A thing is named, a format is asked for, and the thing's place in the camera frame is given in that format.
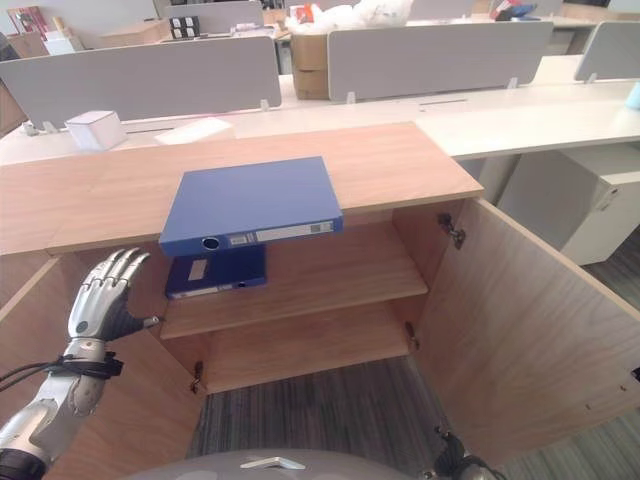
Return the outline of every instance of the blue binder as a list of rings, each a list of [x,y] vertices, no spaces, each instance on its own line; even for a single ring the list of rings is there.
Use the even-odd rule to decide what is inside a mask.
[[[185,298],[267,282],[265,246],[219,250],[174,259],[165,287],[168,298]]]
[[[310,157],[185,173],[160,246],[178,257],[339,231],[329,174]]]

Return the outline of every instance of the gray carpet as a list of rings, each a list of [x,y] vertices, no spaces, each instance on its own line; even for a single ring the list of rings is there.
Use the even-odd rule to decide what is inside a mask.
[[[392,358],[210,395],[190,456],[266,447],[334,450],[416,476],[442,448],[433,431],[440,418],[413,363]]]
[[[585,269],[640,309],[640,229],[609,260]],[[444,421],[437,398],[410,359],[396,358],[211,395],[190,456],[317,448],[415,476],[441,451],[433,428]],[[640,479],[640,410],[501,470],[509,480]]]

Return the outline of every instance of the cabinet shelf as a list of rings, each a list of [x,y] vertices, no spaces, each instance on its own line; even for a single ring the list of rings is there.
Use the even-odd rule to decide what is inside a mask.
[[[385,303],[222,330],[212,335],[209,393],[407,355],[401,324]]]
[[[161,338],[381,302],[427,292],[390,223],[270,244],[267,284],[172,300]]]

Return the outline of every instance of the robotic arm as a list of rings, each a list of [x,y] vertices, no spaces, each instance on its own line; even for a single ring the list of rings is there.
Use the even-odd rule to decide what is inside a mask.
[[[82,282],[69,316],[70,341],[35,398],[0,430],[0,480],[39,480],[93,413],[122,363],[106,343],[159,323],[127,311],[131,282],[149,256],[119,250]]]

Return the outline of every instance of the door hinge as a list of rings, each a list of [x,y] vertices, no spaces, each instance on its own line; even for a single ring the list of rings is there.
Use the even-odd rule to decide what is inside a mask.
[[[204,370],[204,365],[202,361],[197,361],[193,366],[193,382],[189,385],[189,390],[193,394],[198,393],[198,389],[200,388],[200,383],[202,382],[202,372]]]
[[[456,230],[453,227],[453,221],[449,213],[438,214],[438,224],[447,235],[453,238],[453,246],[460,250],[462,248],[462,244],[467,238],[467,233],[462,229]]]
[[[416,350],[420,350],[420,340],[416,337],[416,331],[409,322],[404,322],[404,330],[407,332],[407,337],[409,337],[409,342]]]

